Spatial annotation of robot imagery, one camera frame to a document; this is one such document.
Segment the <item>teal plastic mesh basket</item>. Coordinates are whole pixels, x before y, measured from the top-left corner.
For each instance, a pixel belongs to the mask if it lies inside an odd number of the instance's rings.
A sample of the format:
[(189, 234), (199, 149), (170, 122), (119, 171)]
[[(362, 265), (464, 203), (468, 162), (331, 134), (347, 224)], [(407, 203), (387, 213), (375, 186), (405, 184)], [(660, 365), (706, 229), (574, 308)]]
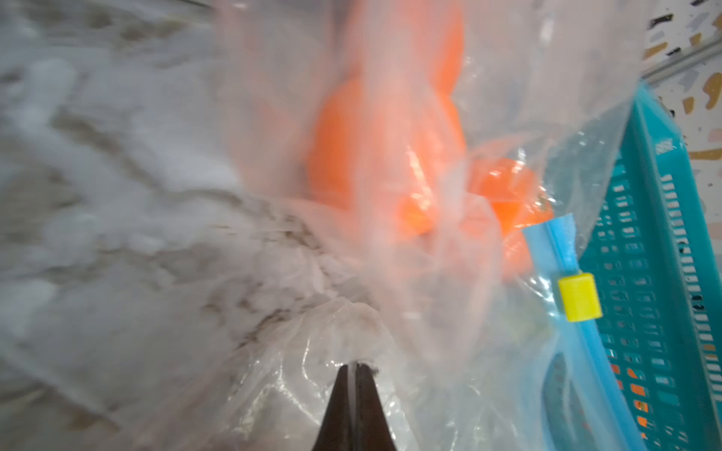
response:
[(720, 275), (682, 133), (646, 86), (580, 264), (629, 445), (720, 449)]

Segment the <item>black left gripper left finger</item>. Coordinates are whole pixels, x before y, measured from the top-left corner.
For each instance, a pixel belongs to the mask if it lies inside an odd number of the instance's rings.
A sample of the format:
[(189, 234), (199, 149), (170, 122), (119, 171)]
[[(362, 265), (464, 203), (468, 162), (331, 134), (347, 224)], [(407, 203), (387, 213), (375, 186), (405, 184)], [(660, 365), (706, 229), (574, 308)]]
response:
[(338, 370), (312, 451), (349, 451), (352, 444), (351, 408), (349, 407), (349, 366)]

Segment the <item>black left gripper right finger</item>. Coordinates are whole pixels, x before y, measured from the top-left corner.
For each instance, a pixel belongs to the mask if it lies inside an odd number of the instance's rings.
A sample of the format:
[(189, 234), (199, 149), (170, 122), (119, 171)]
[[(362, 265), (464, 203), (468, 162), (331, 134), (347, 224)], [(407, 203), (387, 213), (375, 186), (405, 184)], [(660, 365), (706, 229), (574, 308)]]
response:
[(372, 369), (356, 363), (353, 370), (353, 449), (396, 451)]

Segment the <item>orange fruit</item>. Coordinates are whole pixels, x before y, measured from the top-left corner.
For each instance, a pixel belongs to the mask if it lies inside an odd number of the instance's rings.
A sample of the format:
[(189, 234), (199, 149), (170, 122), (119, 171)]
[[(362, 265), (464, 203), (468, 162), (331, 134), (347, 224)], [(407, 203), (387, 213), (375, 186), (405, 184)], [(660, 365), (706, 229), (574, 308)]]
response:
[(449, 96), (464, 60), (459, 1), (353, 1), (344, 24), (343, 73), (374, 84)]
[(434, 91), (369, 97), (355, 78), (325, 100), (308, 154), (314, 197), (344, 212), (357, 205), (396, 226), (398, 236), (431, 231), (438, 216), (436, 184), (466, 152), (458, 110)]
[(523, 230), (554, 218), (538, 174), (524, 163), (502, 158), (476, 160), (468, 191), (485, 197), (498, 219), (503, 240), (502, 275), (508, 281), (533, 269)]

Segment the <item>yellow bag zip slider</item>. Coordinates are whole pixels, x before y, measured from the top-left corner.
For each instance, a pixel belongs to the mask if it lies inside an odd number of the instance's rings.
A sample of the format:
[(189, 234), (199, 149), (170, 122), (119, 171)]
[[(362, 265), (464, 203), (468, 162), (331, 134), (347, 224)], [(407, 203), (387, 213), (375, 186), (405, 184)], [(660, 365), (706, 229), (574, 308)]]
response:
[(603, 317), (594, 276), (588, 272), (558, 280), (558, 290), (569, 322), (594, 321)]

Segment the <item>clear zip-top plastic bag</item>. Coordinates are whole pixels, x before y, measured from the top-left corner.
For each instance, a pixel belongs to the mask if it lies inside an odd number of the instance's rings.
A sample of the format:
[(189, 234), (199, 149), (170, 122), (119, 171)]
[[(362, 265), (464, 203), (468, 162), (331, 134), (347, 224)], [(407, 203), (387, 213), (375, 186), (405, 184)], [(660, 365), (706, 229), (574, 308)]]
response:
[(575, 253), (648, 1), (218, 1), (240, 178), (361, 285), (282, 327), (222, 443), (622, 450), (547, 229)]

